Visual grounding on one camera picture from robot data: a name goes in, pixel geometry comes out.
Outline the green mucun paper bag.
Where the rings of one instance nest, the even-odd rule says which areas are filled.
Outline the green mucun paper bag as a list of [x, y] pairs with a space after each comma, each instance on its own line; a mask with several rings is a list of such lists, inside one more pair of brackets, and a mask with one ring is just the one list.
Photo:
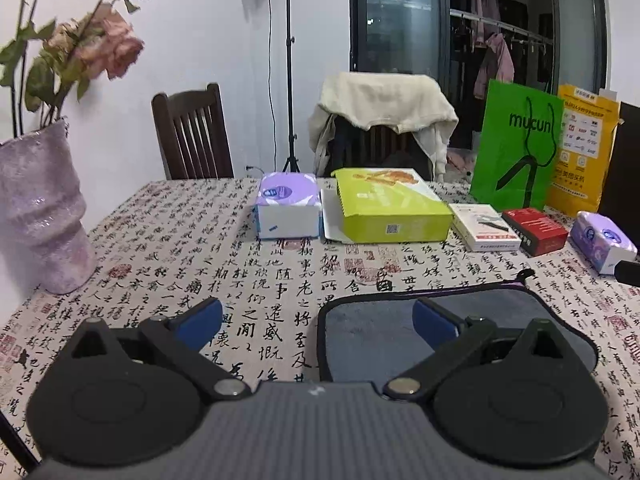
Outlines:
[[498, 80], [489, 83], [470, 194], [498, 211], [547, 201], [561, 144], [564, 102]]

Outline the dark wooden chair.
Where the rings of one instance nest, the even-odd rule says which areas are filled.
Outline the dark wooden chair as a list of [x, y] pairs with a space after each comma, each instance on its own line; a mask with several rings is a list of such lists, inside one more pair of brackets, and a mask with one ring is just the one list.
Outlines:
[[168, 180], [234, 177], [218, 84], [159, 93], [151, 107]]

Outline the yellow paper bag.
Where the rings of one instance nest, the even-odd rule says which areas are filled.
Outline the yellow paper bag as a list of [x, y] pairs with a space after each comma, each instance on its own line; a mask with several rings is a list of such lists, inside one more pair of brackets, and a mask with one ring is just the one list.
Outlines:
[[563, 100], [559, 154], [547, 206], [575, 217], [597, 212], [620, 119], [620, 103], [587, 90], [561, 84]]

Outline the black rectangular box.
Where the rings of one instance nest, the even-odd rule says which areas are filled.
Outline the black rectangular box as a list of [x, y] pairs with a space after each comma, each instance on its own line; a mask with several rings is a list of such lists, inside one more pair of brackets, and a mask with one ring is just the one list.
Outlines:
[[640, 110], [620, 104], [620, 120], [608, 166], [599, 212], [639, 244], [640, 208]]

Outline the purple tissue pack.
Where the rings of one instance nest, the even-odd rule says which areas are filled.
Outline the purple tissue pack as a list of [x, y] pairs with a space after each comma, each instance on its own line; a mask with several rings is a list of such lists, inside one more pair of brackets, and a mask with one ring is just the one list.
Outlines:
[[260, 240], [317, 238], [321, 234], [320, 188], [312, 174], [270, 172], [254, 203]]
[[636, 245], [608, 217], [579, 211], [570, 239], [601, 275], [613, 275], [621, 261], [634, 261]]

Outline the left purple tissue pack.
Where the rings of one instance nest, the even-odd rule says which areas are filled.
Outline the left purple tissue pack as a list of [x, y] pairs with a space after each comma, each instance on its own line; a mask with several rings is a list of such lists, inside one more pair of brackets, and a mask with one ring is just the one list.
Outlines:
[[317, 238], [321, 234], [320, 188], [312, 174], [270, 172], [254, 203], [260, 240]]

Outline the pink speckled ceramic vase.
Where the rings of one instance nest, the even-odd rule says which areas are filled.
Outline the pink speckled ceramic vase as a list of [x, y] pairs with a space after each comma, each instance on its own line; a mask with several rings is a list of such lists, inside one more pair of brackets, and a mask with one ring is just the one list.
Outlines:
[[96, 270], [67, 136], [67, 122], [60, 119], [1, 147], [1, 212], [35, 256], [40, 285], [57, 295], [78, 289]]

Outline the lime green cardboard box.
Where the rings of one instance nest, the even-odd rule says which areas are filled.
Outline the lime green cardboard box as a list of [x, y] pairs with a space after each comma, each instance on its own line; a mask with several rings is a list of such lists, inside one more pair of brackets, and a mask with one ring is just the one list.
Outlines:
[[342, 168], [321, 191], [323, 234], [343, 244], [446, 240], [452, 211], [413, 169]]

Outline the purple and grey towel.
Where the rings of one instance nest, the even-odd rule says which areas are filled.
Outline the purple and grey towel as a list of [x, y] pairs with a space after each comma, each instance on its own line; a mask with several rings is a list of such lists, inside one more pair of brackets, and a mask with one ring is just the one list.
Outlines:
[[467, 318], [488, 318], [500, 328], [522, 330], [535, 318], [552, 321], [588, 370], [599, 359], [596, 344], [561, 320], [514, 280], [460, 288], [378, 292], [340, 298], [318, 313], [317, 356], [324, 382], [386, 382], [459, 337]]

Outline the dark framed sliding window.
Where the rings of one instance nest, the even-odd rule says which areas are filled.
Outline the dark framed sliding window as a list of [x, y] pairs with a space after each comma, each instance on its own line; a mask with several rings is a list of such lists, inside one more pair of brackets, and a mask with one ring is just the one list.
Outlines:
[[487, 84], [547, 93], [606, 85], [605, 0], [350, 0], [355, 72], [427, 75], [454, 106], [451, 145], [474, 148]]

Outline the red small box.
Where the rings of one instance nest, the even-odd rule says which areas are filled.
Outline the red small box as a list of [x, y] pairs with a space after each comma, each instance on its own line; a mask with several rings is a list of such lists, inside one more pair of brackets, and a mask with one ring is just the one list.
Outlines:
[[529, 257], [556, 252], [565, 246], [568, 232], [558, 222], [535, 208], [503, 211], [503, 220], [518, 234]]

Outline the chair with cream garment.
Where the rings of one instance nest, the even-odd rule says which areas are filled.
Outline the chair with cream garment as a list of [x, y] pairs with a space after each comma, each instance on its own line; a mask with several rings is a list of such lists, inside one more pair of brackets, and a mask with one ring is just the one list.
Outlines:
[[425, 181], [435, 177], [435, 166], [412, 133], [396, 133], [386, 126], [363, 130], [343, 117], [333, 121], [334, 137], [326, 144], [328, 160], [320, 177], [341, 168], [409, 168]]

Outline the calligraphy print tablecloth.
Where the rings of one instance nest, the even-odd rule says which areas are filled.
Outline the calligraphy print tablecloth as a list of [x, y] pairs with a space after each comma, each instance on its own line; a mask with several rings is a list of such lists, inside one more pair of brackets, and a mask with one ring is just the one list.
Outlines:
[[469, 252], [440, 243], [342, 245], [258, 240], [253, 179], [145, 185], [90, 234], [98, 267], [65, 296], [37, 290], [1, 331], [1, 409], [25, 431], [26, 403], [67, 338], [89, 316], [129, 327], [217, 297], [220, 333], [204, 349], [250, 385], [307, 379], [317, 368], [318, 310], [344, 296], [465, 287], [515, 278], [596, 345], [594, 377], [610, 407], [598, 465], [615, 479], [639, 474], [639, 292], [597, 274], [572, 246], [538, 258]]

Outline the dried pink rose bouquet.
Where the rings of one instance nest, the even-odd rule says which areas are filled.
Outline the dried pink rose bouquet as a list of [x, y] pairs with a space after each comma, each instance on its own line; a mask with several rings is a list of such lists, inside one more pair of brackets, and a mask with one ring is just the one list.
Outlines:
[[98, 0], [79, 20], [34, 22], [39, 0], [20, 0], [15, 32], [1, 47], [1, 85], [10, 92], [11, 131], [24, 136], [24, 114], [40, 115], [41, 128], [62, 117], [71, 91], [82, 99], [91, 81], [101, 75], [120, 79], [137, 62], [144, 42], [115, 9], [140, 10], [137, 0]]

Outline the white small box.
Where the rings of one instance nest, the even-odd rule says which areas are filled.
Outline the white small box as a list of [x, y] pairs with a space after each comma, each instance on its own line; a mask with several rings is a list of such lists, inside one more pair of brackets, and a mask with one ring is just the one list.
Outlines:
[[470, 252], [515, 252], [521, 239], [490, 205], [450, 204], [452, 225]]

